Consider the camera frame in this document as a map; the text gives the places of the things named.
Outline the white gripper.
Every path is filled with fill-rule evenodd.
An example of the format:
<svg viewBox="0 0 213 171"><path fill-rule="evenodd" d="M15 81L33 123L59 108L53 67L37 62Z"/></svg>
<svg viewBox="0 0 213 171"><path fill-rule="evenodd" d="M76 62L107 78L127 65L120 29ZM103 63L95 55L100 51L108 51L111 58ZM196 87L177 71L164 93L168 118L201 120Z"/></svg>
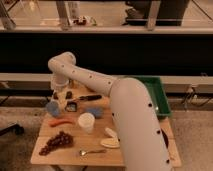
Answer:
<svg viewBox="0 0 213 171"><path fill-rule="evenodd" d="M52 81L51 82L51 89L54 91L53 99L57 100L58 99L57 92L61 92L68 84L69 84L69 82L56 83L56 82ZM71 91L68 91L66 93L65 99L72 99L72 92Z"/></svg>

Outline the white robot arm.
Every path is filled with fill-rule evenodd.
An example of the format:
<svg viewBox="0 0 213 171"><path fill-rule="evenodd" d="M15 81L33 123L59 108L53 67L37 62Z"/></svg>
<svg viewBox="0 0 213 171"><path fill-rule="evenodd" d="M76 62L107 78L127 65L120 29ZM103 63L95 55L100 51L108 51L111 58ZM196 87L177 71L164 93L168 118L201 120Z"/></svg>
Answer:
<svg viewBox="0 0 213 171"><path fill-rule="evenodd" d="M173 171L151 96L142 82L78 67L71 52L52 57L48 68L53 72L53 89L62 89L72 79L109 97L125 171Z"/></svg>

